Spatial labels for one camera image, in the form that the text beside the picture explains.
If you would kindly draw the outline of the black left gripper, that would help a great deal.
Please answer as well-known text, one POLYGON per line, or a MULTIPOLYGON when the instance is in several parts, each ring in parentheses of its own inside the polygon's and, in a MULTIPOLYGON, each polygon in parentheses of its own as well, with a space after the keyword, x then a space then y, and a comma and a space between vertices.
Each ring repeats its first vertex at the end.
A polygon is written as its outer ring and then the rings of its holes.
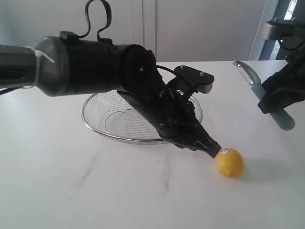
POLYGON ((118 94, 157 131, 179 148, 197 148, 216 158, 221 150, 195 116, 194 105, 170 88, 158 71, 125 73, 118 94))

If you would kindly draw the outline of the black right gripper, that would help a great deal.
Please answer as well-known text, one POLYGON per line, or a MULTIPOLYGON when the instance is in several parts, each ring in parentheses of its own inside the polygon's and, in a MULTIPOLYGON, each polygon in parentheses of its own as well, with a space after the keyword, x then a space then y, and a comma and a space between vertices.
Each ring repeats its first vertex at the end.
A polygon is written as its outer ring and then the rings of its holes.
POLYGON ((305 42, 294 48, 283 45, 281 48, 289 52, 287 64, 262 84, 266 93, 258 106, 263 114, 305 100, 305 42))

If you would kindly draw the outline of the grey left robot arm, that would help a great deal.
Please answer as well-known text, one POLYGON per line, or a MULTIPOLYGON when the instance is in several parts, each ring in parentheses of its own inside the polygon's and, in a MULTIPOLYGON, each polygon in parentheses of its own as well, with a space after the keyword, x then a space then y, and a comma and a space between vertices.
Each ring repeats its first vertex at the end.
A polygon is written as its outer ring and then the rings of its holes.
POLYGON ((47 36, 33 47, 1 45, 2 91, 37 87, 48 96, 116 91, 161 139, 216 157, 221 146, 195 116, 193 93, 210 91, 211 74, 185 66, 165 83, 155 56, 144 47, 47 36))

